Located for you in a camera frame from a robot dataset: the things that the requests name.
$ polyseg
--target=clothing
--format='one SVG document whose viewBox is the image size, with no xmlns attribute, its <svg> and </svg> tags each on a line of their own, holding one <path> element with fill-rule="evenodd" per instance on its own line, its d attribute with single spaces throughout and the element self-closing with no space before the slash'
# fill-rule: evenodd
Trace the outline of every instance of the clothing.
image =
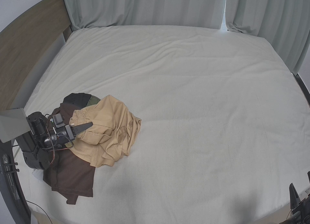
<svg viewBox="0 0 310 224">
<path fill-rule="evenodd" d="M 81 109 L 81 108 L 86 107 L 90 98 L 91 98 L 91 94 L 71 93 L 70 95 L 64 98 L 63 103 L 70 103 L 70 104 L 80 107 Z"/>
<path fill-rule="evenodd" d="M 101 99 L 95 96 L 91 96 L 91 98 L 88 100 L 87 106 L 95 105 L 97 104 Z"/>
<path fill-rule="evenodd" d="M 61 113 L 64 123 L 69 124 L 73 111 L 79 109 L 80 107 L 73 104 L 61 103 L 60 107 L 54 109 L 47 118 L 48 130 L 52 128 L 50 119 L 53 115 Z M 51 161 L 53 152 L 49 152 L 49 156 Z M 75 156 L 69 149 L 55 150 L 55 159 L 50 167 L 43 172 L 43 180 L 51 186 L 52 191 L 57 191 L 67 198 L 67 204 L 75 204 L 79 195 L 93 196 L 94 174 L 95 167 Z"/>
<path fill-rule="evenodd" d="M 87 122 L 93 122 L 93 126 L 76 136 L 71 151 L 95 167 L 113 166 L 115 161 L 128 156 L 141 127 L 141 119 L 111 95 L 96 105 L 75 110 L 69 124 Z"/>
</svg>

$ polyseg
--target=fitted sheet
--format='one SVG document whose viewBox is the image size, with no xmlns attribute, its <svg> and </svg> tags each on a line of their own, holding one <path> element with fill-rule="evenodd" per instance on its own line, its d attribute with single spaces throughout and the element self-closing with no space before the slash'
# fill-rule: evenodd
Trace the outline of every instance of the fitted sheet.
<svg viewBox="0 0 310 224">
<path fill-rule="evenodd" d="M 76 205 L 17 154 L 25 198 L 65 223 L 240 223 L 309 187 L 310 108 L 264 39 L 184 26 L 72 33 L 25 111 L 111 94 L 142 119 L 128 157 L 96 168 Z"/>
</svg>

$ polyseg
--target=bed frame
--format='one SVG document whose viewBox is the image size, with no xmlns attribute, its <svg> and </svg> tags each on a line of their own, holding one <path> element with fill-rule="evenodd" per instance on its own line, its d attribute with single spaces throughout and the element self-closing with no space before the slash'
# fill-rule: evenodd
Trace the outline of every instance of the bed frame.
<svg viewBox="0 0 310 224">
<path fill-rule="evenodd" d="M 36 64 L 62 33 L 65 41 L 72 33 L 64 0 L 42 0 L 0 33 L 0 111 L 24 107 L 13 104 L 16 96 L 22 92 L 27 102 L 37 83 L 29 87 L 29 78 L 40 79 L 46 69 L 34 71 Z"/>
</svg>

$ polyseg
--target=curtain fold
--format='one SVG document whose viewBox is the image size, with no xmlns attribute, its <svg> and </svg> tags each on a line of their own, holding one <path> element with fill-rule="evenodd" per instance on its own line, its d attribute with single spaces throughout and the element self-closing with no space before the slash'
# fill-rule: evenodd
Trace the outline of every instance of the curtain fold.
<svg viewBox="0 0 310 224">
<path fill-rule="evenodd" d="M 225 0 L 64 0 L 73 30 L 110 25 L 220 29 Z"/>
<path fill-rule="evenodd" d="M 297 74 L 310 38 L 310 0 L 226 0 L 229 31 L 264 37 Z"/>
</svg>

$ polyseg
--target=bed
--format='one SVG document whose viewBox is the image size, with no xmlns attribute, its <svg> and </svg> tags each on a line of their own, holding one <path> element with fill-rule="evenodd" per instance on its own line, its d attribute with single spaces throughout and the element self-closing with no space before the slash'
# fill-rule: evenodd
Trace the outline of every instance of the bed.
<svg viewBox="0 0 310 224">
<path fill-rule="evenodd" d="M 287 204 L 290 183 L 309 187 L 310 108 L 264 38 L 185 26 L 80 29 L 25 112 L 51 113 L 72 92 L 111 94 L 142 125 L 130 155 L 96 168 L 94 197 L 76 205 L 17 153 L 25 198 L 64 223 L 241 223 Z"/>
</svg>

